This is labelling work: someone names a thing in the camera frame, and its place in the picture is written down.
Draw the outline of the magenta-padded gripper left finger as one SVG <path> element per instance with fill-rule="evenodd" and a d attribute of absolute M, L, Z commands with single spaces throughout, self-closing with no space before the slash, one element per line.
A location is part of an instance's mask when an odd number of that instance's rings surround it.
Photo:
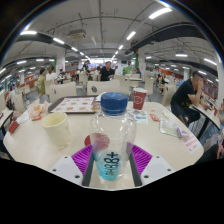
<path fill-rule="evenodd" d="M 88 187 L 93 162 L 92 147 L 88 145 L 72 156 L 62 156 L 49 172 L 77 185 Z"/>

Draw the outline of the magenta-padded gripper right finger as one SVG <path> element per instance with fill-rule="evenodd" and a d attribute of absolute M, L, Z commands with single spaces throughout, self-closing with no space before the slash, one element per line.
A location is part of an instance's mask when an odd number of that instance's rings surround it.
<path fill-rule="evenodd" d="M 144 186 L 175 172 L 161 155 L 151 155 L 134 145 L 129 157 L 135 186 Z"/>

